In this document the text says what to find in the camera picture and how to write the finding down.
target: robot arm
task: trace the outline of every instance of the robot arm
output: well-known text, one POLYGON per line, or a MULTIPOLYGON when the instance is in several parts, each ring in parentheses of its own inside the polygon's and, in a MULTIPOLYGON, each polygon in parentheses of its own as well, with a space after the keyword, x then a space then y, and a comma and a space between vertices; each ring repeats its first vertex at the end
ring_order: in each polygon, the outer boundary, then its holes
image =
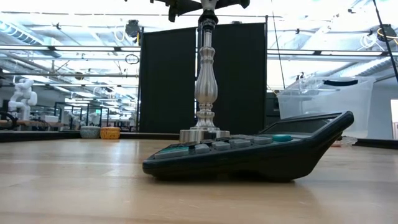
POLYGON ((250 4, 250 0, 201 0, 201 3, 192 0, 150 0, 151 3, 154 3, 154 1, 164 2, 166 6, 169 6, 170 22, 175 21, 175 16, 181 16, 182 14, 199 9, 214 11, 215 9, 221 9, 222 7, 235 4, 240 4, 245 9, 250 4))

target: yellow basket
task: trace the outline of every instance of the yellow basket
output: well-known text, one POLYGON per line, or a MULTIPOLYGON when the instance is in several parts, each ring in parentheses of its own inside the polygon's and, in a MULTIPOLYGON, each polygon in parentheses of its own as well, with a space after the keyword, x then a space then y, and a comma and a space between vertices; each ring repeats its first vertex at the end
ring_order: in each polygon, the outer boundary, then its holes
POLYGON ((120 128, 106 127, 101 128, 101 139, 119 139, 120 128))

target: ceiling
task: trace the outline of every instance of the ceiling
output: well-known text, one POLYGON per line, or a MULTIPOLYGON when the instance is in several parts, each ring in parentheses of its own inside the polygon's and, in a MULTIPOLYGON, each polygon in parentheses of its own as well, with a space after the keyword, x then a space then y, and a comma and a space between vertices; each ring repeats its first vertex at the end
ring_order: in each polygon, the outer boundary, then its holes
MULTIPOLYGON (((363 47, 361 39, 372 28, 378 26, 377 16, 371 0, 251 0, 247 9, 240 6, 230 6, 216 11, 220 24, 229 24, 233 21, 264 22, 265 15, 275 15, 269 19, 268 46, 276 49, 277 42, 280 49, 300 50, 383 50, 386 44, 374 41, 372 46, 363 47)), ((395 12, 398 2, 395 0, 377 1, 381 19, 385 24, 398 26, 395 12)), ((124 0, 14 0, 3 4, 0 12, 0 21, 11 24, 24 34, 42 45, 80 45, 80 46, 137 46, 132 38, 124 35, 124 26, 131 19, 137 19, 145 32, 153 32, 197 25, 200 11, 190 12, 176 18, 174 23, 167 19, 168 8, 161 2, 151 4, 149 1, 124 0)), ((26 44, 15 37, 0 32, 0 44, 26 44)), ((397 45, 392 42, 393 50, 398 51, 397 45)), ((27 66, 14 58, 0 54, 0 62, 7 59, 7 63, 14 63, 13 71, 30 69, 35 73, 47 73, 48 68, 57 70, 59 74, 76 73, 103 75, 103 77, 86 77, 78 81, 73 77, 49 77, 54 83, 100 83, 100 84, 128 84, 131 88, 112 88, 114 94, 121 99, 135 99, 138 79, 126 78, 122 75, 137 75, 139 64, 127 64, 125 52, 62 52, 62 56, 52 64, 51 55, 14 50, 10 51, 32 63, 40 65, 27 66)), ((355 64, 355 58, 350 61, 322 60, 314 63, 313 60, 304 60, 299 56, 283 58, 282 69, 278 60, 268 63, 268 84, 270 88, 282 88, 282 73, 285 85, 295 81, 301 73, 328 73, 341 67, 355 64)), ((84 91, 98 96, 110 97, 102 89, 97 88, 67 88, 68 91, 84 91)))

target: white robot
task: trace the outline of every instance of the white robot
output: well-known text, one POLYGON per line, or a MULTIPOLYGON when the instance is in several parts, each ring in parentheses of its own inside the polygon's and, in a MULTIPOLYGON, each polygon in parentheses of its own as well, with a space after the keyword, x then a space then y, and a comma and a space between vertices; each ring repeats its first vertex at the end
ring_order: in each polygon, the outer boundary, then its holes
POLYGON ((33 80, 23 78, 19 80, 19 83, 15 84, 15 92, 8 102, 8 110, 11 115, 17 117, 17 108, 22 111, 21 120, 29 120, 30 106, 37 104, 37 94, 32 91, 33 80))

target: black calculator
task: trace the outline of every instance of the black calculator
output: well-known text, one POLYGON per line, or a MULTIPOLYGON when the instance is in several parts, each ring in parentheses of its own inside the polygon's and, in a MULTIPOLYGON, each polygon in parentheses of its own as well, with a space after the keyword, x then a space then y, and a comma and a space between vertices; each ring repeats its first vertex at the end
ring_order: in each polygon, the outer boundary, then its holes
POLYGON ((350 111, 282 119, 251 136, 172 144, 147 158, 142 168, 160 178, 247 172, 290 181, 309 175, 353 122, 350 111))

